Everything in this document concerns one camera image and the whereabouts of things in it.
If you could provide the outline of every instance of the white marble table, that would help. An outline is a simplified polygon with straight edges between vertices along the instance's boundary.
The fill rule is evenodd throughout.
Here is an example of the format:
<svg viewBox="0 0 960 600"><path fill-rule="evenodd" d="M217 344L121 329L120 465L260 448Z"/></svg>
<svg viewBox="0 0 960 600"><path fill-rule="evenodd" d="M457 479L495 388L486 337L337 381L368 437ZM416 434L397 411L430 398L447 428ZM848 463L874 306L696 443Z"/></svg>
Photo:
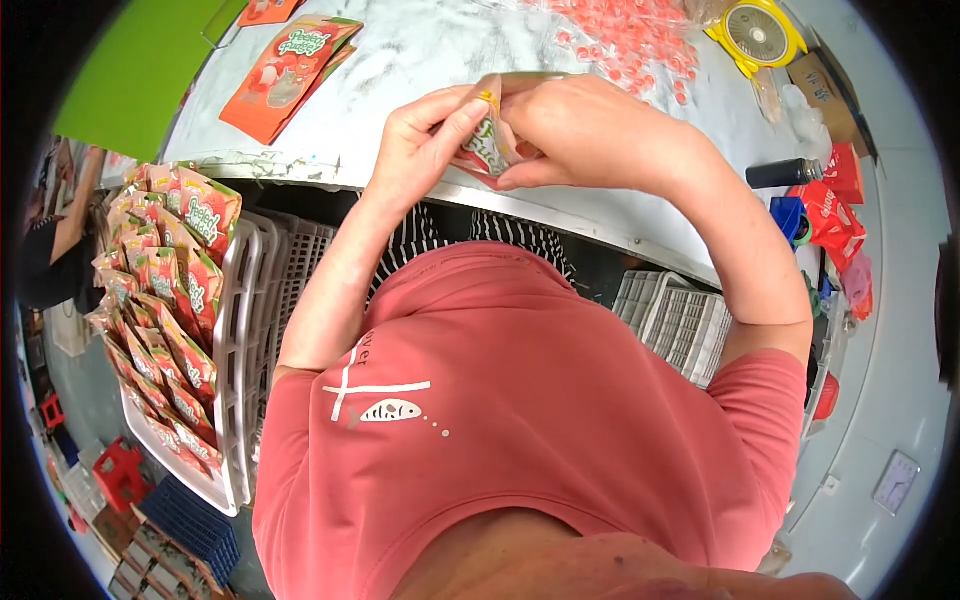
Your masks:
<svg viewBox="0 0 960 600"><path fill-rule="evenodd" d="M363 188L394 108L440 87L475 83L489 72L589 70L554 44L561 18L546 12L502 11L470 0L307 0L296 14L313 13L358 19L365 28L352 42L356 54L272 146L217 117L283 25L227 33L228 46L211 55L198 77L162 159L197 160L211 177ZM741 175L752 164L794 156L794 133L763 119L750 83L728 55L705 35L692 41L701 60L693 101L655 106L705 132ZM660 198L569 187L494 193L454 169L429 196L544 223L718 284L700 236Z"/></svg>

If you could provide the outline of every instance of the person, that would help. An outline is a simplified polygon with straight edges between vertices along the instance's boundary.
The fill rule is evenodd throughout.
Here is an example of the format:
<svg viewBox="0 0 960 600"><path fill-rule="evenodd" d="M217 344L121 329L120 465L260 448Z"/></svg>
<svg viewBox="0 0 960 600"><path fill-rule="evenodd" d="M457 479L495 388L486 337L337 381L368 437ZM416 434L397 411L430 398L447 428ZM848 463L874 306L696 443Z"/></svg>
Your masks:
<svg viewBox="0 0 960 600"><path fill-rule="evenodd" d="M391 114L284 334L253 511L276 597L854 597L750 572L789 502L812 337L764 204L695 128L594 76L502 107L545 157L496 189L642 190L703 237L734 323L700 390L581 299L550 243L518 247L542 228L444 245L408 227L486 114L457 108L468 90ZM417 230L418 254L400 252Z"/></svg>
<svg viewBox="0 0 960 600"><path fill-rule="evenodd" d="M97 253L96 236L88 231L87 214L97 198L95 188L105 155L102 148L90 149L74 200L63 215L42 217L43 184L34 194L16 274L17 297L30 308L46 310L72 299L77 310L86 314L103 296L103 290L93 286L90 261ZM60 185L60 173L55 185Z"/></svg>

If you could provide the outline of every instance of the small fan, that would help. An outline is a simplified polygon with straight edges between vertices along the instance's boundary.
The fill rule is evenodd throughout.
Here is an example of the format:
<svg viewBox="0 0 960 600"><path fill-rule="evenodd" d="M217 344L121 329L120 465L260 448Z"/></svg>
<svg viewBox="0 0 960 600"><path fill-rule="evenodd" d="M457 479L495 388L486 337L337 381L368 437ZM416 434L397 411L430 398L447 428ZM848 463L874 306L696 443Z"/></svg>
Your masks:
<svg viewBox="0 0 960 600"><path fill-rule="evenodd" d="M730 53L750 79L761 66L785 66L798 49L807 51L800 32L771 0L740 0L707 35Z"/></svg>

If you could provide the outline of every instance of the floor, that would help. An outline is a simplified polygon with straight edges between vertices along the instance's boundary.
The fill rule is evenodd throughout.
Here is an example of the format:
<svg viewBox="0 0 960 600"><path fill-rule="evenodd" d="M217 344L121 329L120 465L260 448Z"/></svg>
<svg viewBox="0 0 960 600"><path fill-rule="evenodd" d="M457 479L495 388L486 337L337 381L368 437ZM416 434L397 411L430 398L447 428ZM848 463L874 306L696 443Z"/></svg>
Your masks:
<svg viewBox="0 0 960 600"><path fill-rule="evenodd" d="M224 181L240 191L245 204L256 204L289 212L319 223L339 225L356 202L353 192L329 194L312 187L268 185L264 188L250 181ZM468 231L469 209L452 205L431 207L434 219L451 230ZM630 269L646 269L635 259L618 251L586 240L564 236L567 256L577 268L577 291L589 300L612 307L623 273ZM66 426L79 448L99 440L110 444L118 435L128 441L134 438L124 421L120 391L104 355L103 342L94 337L86 352L72 357L56 347L45 332L47 364L54 389L66 415ZM165 469L148 457L147 470L155 479L166 475ZM233 519L233 529L241 549L241 562L230 577L230 585L246 600L273 598L256 556L251 531L252 511L242 509Z"/></svg>

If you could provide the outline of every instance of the plastic stool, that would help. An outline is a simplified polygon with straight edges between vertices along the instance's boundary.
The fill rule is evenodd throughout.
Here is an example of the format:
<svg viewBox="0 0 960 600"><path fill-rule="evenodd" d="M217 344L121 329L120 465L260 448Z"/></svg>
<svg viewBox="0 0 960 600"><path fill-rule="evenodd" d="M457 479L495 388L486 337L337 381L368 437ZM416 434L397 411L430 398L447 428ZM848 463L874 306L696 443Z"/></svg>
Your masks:
<svg viewBox="0 0 960 600"><path fill-rule="evenodd" d="M128 510L131 504L139 503L154 488L140 474L142 462L140 449L127 449L123 436L120 436L93 464L94 479L109 505L118 513Z"/></svg>
<svg viewBox="0 0 960 600"><path fill-rule="evenodd" d="M40 404L40 412L43 413L43 420L47 422L47 429L53 429L66 420L63 410L60 408L60 397L56 394Z"/></svg>

